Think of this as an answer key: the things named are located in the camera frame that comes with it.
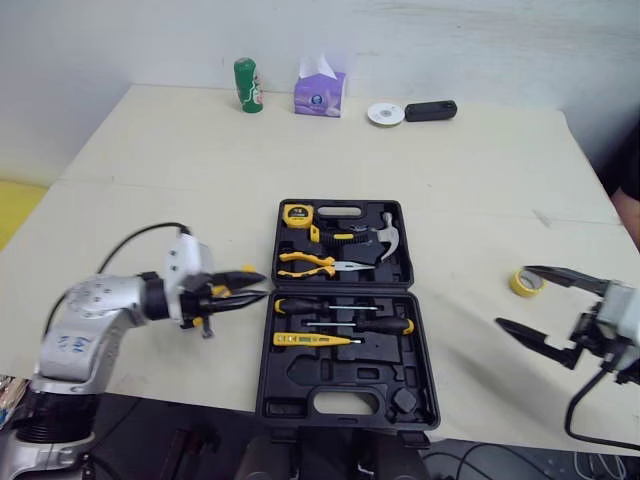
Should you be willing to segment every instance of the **hammer head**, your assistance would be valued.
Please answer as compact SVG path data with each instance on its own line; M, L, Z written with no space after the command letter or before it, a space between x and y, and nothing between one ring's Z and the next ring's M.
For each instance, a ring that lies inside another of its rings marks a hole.
M400 241L400 233L398 232L398 229L392 224L393 216L389 212L384 212L382 214L382 219L384 220L386 227L384 227L382 230L376 230L376 233L378 234L378 241L380 243L389 243L390 245L380 259L381 263L384 262L389 255L396 251L396 248L398 248L398 243Z

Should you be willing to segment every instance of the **robotic arm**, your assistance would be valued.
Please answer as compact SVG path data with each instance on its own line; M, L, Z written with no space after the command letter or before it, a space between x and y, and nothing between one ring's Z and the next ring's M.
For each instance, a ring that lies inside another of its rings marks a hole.
M603 359L601 370L569 402L564 424L566 433L585 442L640 450L640 445L589 437L571 430L576 406L608 373L616 374L616 383L640 385L640 291L615 280L601 280L568 268L529 266L525 270L563 287L582 288L602 298L578 318L569 337L574 342L571 348L554 348L546 343L546 334L496 318L498 325L526 348L571 370L584 350Z
M214 274L209 249L184 231L165 263L164 279L153 272L98 274L67 293L60 319L45 333L27 416L14 423L0 448L0 480L61 469L77 472L65 478L84 478L98 394L106 390L127 330L171 318L181 328L201 325L202 336L211 338L213 313L243 308L267 294L244 289L264 280L257 273Z

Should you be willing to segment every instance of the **white disc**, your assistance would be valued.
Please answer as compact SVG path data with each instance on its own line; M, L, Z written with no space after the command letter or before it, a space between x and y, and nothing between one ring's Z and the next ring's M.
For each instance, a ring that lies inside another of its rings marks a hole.
M389 127L404 120L404 110L393 103L374 103L367 110L367 116L373 123Z

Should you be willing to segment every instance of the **tool case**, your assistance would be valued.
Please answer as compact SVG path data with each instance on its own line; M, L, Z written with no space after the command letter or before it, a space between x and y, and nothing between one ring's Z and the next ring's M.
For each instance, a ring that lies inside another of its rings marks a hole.
M358 240L366 234L367 241L311 241L309 218L301 219L296 228L285 223L285 215L306 215L300 209L291 211L290 205L312 207L316 233L318 229L323 235L342 232L336 236ZM391 213L392 225L399 236L396 250L380 262L390 247L389 243L375 240L376 230L385 228L385 212ZM359 262L375 268L337 271L333 276L322 272L303 278L283 277L279 274L282 270L303 272L317 268L305 260L280 259L280 254L291 252L320 258L331 256L336 261ZM400 204L378 200L283 200L278 211L272 278L276 289L269 297L256 414L271 427L273 437L283 441L295 439L299 427L375 428L398 432L407 445L417 448L428 445L421 432L436 428L440 414L426 342L428 332L417 298L407 291L413 283L413 268ZM291 315L275 311L278 300L291 298L337 306L376 306L378 310L336 309ZM369 320L405 317L413 321L415 330L407 335L390 335L349 326L307 326L309 322L348 323L358 316ZM321 333L350 337L362 343L283 347L274 345L276 332ZM323 413L316 399L324 392L355 393L369 405L370 412Z

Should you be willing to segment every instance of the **green bottle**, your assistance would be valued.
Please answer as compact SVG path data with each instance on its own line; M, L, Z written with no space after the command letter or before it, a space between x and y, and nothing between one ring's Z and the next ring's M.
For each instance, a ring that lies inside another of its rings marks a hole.
M262 91L256 74L256 62L243 57L233 64L236 74L236 88L242 103L242 110L247 113L258 113L262 110Z

